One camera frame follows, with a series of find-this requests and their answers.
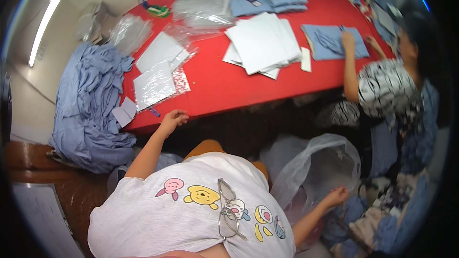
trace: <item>paper document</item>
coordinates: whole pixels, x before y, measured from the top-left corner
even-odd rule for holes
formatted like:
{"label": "paper document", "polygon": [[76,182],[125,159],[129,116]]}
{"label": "paper document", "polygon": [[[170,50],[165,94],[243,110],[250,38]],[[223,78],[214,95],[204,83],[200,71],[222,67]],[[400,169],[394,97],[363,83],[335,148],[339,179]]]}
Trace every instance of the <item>paper document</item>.
{"label": "paper document", "polygon": [[305,47],[301,47],[301,53],[303,58],[301,59],[301,70],[306,72],[312,72],[311,69],[311,52]]}
{"label": "paper document", "polygon": [[121,106],[112,110],[113,115],[122,128],[124,128],[124,126],[129,124],[134,119],[136,112],[137,106],[128,97],[124,98]]}

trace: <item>red table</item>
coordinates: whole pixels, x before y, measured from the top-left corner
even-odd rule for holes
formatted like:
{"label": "red table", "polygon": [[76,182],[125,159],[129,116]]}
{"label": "red table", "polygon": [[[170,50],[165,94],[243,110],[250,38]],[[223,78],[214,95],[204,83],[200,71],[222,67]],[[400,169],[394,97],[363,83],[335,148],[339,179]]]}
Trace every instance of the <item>red table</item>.
{"label": "red table", "polygon": [[[373,35],[386,55],[393,57],[390,48],[382,41],[374,26],[347,0],[308,1],[306,12],[278,14],[279,18],[287,18],[290,21],[300,46],[309,48],[306,37],[300,29],[301,24],[344,25],[356,27],[362,36]],[[169,7],[173,2],[174,0],[148,0],[150,4]],[[129,13],[139,15],[144,20],[151,19],[141,6],[131,9]],[[153,19],[154,34],[134,54],[134,58],[137,59],[171,21],[172,16]],[[336,88],[343,84],[343,59],[312,60],[311,73],[302,71],[300,63],[291,64],[280,71],[277,80],[273,80],[261,74],[247,75],[243,68],[223,62],[229,44],[230,40],[224,34],[196,42],[195,45],[199,47],[198,54],[184,64],[191,91],[156,105],[155,109],[162,114],[161,117],[155,117],[148,111],[138,113],[123,130],[137,134],[153,132],[157,129],[158,123],[163,120],[163,115],[176,108],[187,110],[192,119],[257,103]],[[356,60],[357,71],[361,70],[364,64],[379,59],[372,48],[368,47],[368,49],[370,58]],[[140,74],[135,64],[130,72],[124,74],[123,97],[128,96],[135,101],[133,79]]]}

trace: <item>white cardboard sheet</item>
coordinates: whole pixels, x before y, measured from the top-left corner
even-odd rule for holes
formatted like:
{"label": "white cardboard sheet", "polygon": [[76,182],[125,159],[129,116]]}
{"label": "white cardboard sheet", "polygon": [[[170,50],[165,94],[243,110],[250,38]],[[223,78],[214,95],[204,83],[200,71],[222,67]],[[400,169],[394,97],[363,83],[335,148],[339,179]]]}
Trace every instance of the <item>white cardboard sheet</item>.
{"label": "white cardboard sheet", "polygon": [[188,51],[173,37],[161,32],[135,62],[135,65],[141,73],[144,73],[158,63],[167,61],[172,73],[189,55]]}

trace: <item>stack of white boards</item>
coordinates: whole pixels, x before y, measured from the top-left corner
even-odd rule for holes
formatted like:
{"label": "stack of white boards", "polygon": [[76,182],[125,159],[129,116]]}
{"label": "stack of white boards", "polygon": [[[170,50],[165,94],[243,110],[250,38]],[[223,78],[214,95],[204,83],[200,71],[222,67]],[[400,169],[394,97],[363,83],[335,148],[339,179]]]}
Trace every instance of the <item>stack of white boards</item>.
{"label": "stack of white boards", "polygon": [[247,74],[277,79],[280,68],[301,61],[301,49],[290,22],[261,13],[239,20],[225,31],[231,40],[223,61],[244,67]]}

